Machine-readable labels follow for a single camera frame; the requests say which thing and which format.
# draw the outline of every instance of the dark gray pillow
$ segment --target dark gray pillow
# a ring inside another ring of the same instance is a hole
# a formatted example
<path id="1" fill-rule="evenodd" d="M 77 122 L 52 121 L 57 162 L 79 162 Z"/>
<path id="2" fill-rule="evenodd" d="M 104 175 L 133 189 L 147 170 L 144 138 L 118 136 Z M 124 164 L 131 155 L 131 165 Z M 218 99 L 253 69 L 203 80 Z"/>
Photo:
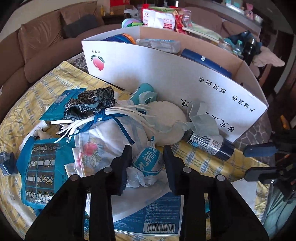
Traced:
<path id="1" fill-rule="evenodd" d="M 90 29 L 97 28 L 98 22 L 96 17 L 91 14 L 84 15 L 77 21 L 70 23 L 64 27 L 67 38 L 76 38 L 79 34 L 86 32 Z"/>

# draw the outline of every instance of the brown sofa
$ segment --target brown sofa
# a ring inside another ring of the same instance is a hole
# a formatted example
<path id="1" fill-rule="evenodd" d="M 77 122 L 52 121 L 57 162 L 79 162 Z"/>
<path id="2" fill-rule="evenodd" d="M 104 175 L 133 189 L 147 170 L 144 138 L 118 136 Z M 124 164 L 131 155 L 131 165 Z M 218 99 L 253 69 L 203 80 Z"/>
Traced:
<path id="1" fill-rule="evenodd" d="M 76 38 L 66 38 L 63 27 L 84 15 L 96 17 L 97 28 Z M 21 27 L 0 42 L 0 123 L 16 101 L 46 73 L 82 52 L 81 40 L 121 28 L 104 25 L 97 2 L 82 2 L 46 13 Z"/>

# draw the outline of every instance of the peach logo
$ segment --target peach logo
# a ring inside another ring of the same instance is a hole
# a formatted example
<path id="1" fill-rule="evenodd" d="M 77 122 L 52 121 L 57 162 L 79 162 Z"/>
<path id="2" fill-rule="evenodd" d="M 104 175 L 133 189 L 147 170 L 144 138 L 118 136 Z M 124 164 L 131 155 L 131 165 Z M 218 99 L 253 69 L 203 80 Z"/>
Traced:
<path id="1" fill-rule="evenodd" d="M 104 59 L 100 56 L 96 56 L 96 55 L 93 55 L 91 57 L 91 61 L 93 62 L 94 66 L 99 70 L 99 71 L 102 71 L 102 69 L 104 68 Z"/>

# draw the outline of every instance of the blue package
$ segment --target blue package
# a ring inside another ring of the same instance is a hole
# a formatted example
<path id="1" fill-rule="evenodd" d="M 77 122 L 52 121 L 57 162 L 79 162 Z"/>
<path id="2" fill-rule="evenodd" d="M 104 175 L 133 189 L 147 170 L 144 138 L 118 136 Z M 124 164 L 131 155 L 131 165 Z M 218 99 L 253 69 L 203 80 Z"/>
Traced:
<path id="1" fill-rule="evenodd" d="M 182 57 L 188 58 L 192 61 L 195 61 L 199 64 L 202 64 L 212 70 L 217 71 L 218 73 L 225 75 L 226 77 L 231 79 L 231 72 L 229 72 L 228 70 L 222 68 L 219 64 L 209 60 L 208 58 L 201 56 L 200 54 L 193 52 L 189 49 L 184 49 L 181 53 Z"/>
<path id="2" fill-rule="evenodd" d="M 180 234 L 183 196 L 167 193 L 140 211 L 114 223 L 114 230 L 133 235 L 171 236 Z"/>
<path id="3" fill-rule="evenodd" d="M 126 43 L 126 44 L 132 44 L 132 41 L 125 36 L 124 34 L 117 34 L 114 36 L 110 36 L 106 39 L 103 39 L 101 41 L 112 41 L 112 42 L 120 42 L 120 43 Z"/>
<path id="4" fill-rule="evenodd" d="M 65 105 L 73 98 L 77 99 L 78 95 L 85 91 L 86 88 L 66 90 L 59 98 L 48 108 L 48 110 L 41 116 L 41 121 L 58 121 L 64 118 Z"/>
<path id="5" fill-rule="evenodd" d="M 4 176 L 18 173 L 15 163 L 16 159 L 13 152 L 7 153 L 6 151 L 2 151 L 0 153 L 0 168 Z"/>
<path id="6" fill-rule="evenodd" d="M 29 137 L 17 160 L 22 177 L 21 199 L 32 208 L 43 209 L 68 179 L 64 165 L 75 162 L 74 140 L 36 140 Z"/>

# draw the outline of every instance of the clear plastic bottle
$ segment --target clear plastic bottle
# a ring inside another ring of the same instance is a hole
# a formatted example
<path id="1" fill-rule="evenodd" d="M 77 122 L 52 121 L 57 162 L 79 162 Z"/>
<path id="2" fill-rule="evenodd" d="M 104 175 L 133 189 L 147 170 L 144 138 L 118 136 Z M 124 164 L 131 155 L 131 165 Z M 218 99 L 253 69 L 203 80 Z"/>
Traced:
<path id="1" fill-rule="evenodd" d="M 234 152 L 234 145 L 223 136 L 199 136 L 190 129 L 185 132 L 182 140 L 212 156 L 227 161 Z"/>
<path id="2" fill-rule="evenodd" d="M 238 40 L 237 44 L 235 45 L 235 47 L 233 49 L 233 53 L 239 57 L 242 55 L 242 50 L 243 50 L 242 41 Z"/>
<path id="3" fill-rule="evenodd" d="M 136 44 L 144 47 L 158 49 L 167 53 L 178 53 L 181 50 L 180 41 L 165 39 L 137 39 Z"/>

